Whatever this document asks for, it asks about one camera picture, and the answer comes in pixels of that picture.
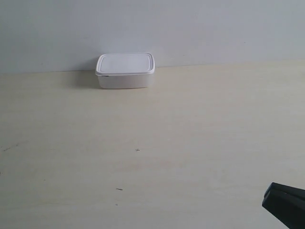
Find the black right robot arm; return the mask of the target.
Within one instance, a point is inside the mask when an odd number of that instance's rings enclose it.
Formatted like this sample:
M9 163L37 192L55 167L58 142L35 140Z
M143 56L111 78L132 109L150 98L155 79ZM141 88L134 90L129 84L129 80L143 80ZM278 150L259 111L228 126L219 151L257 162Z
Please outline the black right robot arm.
M262 207L289 229L305 228L305 191L271 183L264 194Z

